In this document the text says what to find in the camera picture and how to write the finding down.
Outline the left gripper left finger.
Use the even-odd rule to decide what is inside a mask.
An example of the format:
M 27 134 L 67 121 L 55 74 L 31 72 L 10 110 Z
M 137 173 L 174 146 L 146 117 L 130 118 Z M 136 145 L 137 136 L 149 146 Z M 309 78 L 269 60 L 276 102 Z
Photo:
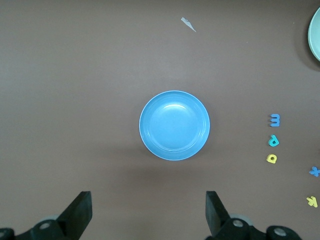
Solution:
M 78 240 L 92 216 L 91 192 L 82 191 L 56 219 L 39 222 L 30 235 L 33 240 Z

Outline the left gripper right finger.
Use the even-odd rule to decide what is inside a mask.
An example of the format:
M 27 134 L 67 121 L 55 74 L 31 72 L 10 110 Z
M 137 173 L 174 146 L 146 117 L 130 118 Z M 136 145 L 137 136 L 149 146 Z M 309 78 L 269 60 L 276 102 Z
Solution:
M 240 218 L 231 218 L 215 191 L 205 196 L 205 217 L 211 240 L 249 240 L 250 226 Z

